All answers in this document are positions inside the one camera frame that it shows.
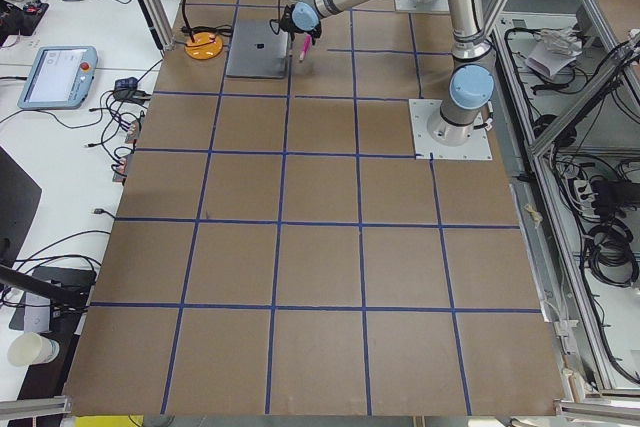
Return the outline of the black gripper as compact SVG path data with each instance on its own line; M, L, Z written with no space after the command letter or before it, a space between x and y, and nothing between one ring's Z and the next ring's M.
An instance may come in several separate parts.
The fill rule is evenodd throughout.
M322 36L322 24L318 23L316 26L314 26L312 29L310 30L304 30L301 29L299 27L296 28L296 32L298 34L304 34L307 35L308 37L308 44L309 46L315 46L316 45L316 41L319 40Z

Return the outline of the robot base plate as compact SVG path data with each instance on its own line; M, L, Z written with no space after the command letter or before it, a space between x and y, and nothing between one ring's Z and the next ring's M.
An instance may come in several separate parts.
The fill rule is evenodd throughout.
M491 161L493 155L482 112L467 126L448 124L440 112L440 99L410 99L409 112L417 159Z
M394 0L395 10L405 13L446 15L449 13L448 0L439 0L426 5L418 5L412 0Z

